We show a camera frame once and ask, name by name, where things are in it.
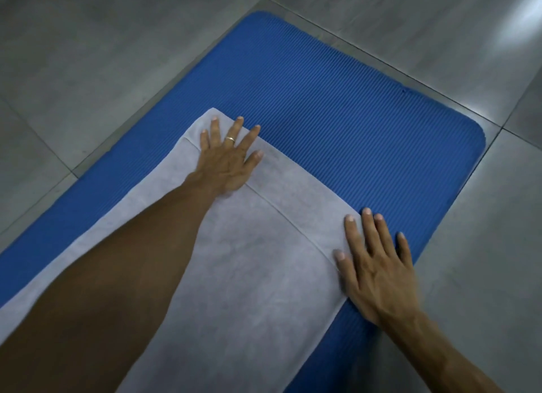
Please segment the blue yoga mat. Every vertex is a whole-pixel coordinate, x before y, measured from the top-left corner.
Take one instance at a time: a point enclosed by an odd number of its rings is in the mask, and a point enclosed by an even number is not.
[[[381,212],[417,259],[482,153],[482,129],[265,12],[246,17],[0,255],[0,306],[108,212],[215,107],[354,209]],[[374,329],[347,302],[288,392],[335,392]]]

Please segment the skin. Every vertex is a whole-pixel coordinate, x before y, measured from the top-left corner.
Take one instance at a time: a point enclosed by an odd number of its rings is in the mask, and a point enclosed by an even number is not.
[[[408,242],[397,235],[398,251],[381,214],[362,212],[365,239],[353,217],[345,218],[352,258],[335,251],[348,297],[379,326],[433,393],[502,392],[460,354],[423,312]]]
[[[236,139],[238,118],[227,136]],[[246,160],[260,127],[234,147],[218,121],[201,134],[196,170],[66,268],[0,346],[0,391],[113,393],[165,318],[215,198],[239,189],[261,161]],[[362,214],[365,240],[345,218],[352,258],[336,251],[347,295],[383,329],[433,392],[500,392],[420,308],[406,238],[394,248],[382,215]]]
[[[227,136],[236,139],[238,118]],[[196,170],[79,258],[0,346],[0,391],[113,393],[164,320],[214,199],[239,189],[260,127],[234,147],[218,120],[201,134]]]

